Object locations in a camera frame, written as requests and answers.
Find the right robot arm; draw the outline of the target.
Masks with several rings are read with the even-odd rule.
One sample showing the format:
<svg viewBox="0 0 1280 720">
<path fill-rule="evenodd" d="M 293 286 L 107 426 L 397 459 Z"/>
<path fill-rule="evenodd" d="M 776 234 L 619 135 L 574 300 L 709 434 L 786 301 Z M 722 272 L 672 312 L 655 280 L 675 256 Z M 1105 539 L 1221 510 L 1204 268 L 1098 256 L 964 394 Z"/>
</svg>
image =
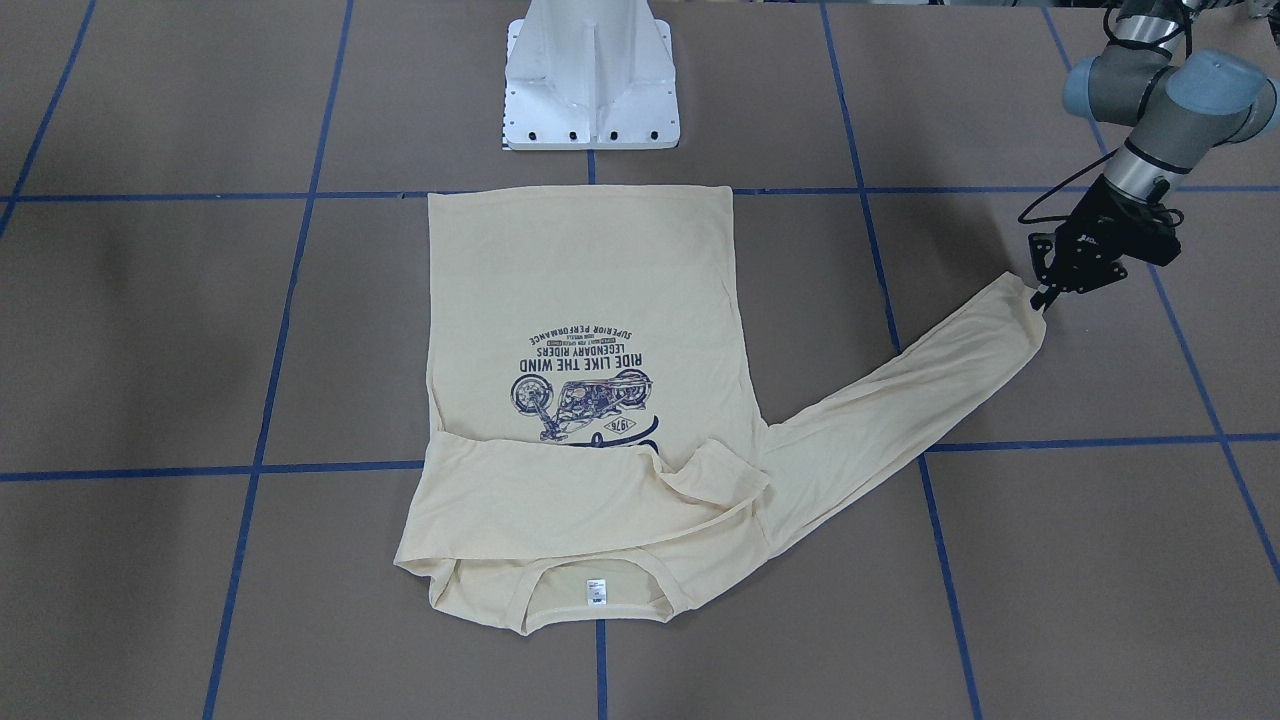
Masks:
<svg viewBox="0 0 1280 720">
<path fill-rule="evenodd" d="M 1181 245 L 1183 215 L 1167 196 L 1219 146 L 1243 143 L 1277 124 L 1277 81 L 1230 53 L 1194 47 L 1204 1 L 1123 1 L 1107 10 L 1105 50 L 1078 63 L 1062 88 L 1068 113 L 1123 126 L 1121 145 L 1053 229 L 1029 237 L 1047 309 L 1061 293 L 1088 293 L 1126 278 L 1125 258 L 1166 266 Z"/>
</svg>

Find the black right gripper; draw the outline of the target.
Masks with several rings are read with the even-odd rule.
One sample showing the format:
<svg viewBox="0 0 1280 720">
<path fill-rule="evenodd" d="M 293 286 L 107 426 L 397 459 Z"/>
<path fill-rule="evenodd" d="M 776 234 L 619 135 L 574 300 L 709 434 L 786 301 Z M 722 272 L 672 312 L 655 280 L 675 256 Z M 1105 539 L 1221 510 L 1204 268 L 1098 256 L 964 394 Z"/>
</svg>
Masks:
<svg viewBox="0 0 1280 720">
<path fill-rule="evenodd" d="M 1125 278 L 1123 258 L 1166 266 L 1181 251 L 1176 237 L 1181 220 L 1180 210 L 1134 200 L 1100 177 L 1056 234 L 1028 234 L 1039 286 L 1030 296 L 1030 306 L 1043 311 L 1061 293 L 1088 293 Z"/>
</svg>

